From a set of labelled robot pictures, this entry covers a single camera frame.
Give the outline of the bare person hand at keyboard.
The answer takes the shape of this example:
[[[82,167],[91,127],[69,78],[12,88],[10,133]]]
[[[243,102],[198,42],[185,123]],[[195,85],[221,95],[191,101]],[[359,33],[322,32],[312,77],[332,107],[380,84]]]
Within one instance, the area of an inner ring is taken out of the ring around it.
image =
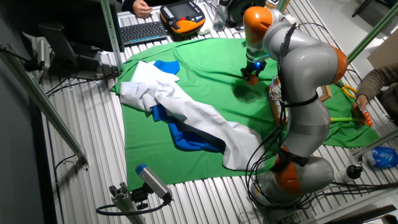
[[[135,0],[132,5],[133,13],[140,18],[148,18],[153,11],[152,7],[150,7],[145,0]]]

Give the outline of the bare person hand olive sleeve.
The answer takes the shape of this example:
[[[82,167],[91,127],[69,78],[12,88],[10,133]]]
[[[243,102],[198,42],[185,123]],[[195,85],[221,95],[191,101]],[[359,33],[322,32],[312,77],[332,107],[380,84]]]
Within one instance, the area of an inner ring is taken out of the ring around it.
[[[366,106],[369,103],[369,100],[368,100],[366,95],[358,95],[356,97],[356,103],[359,106],[359,108],[361,109],[361,111],[365,112],[366,111]]]

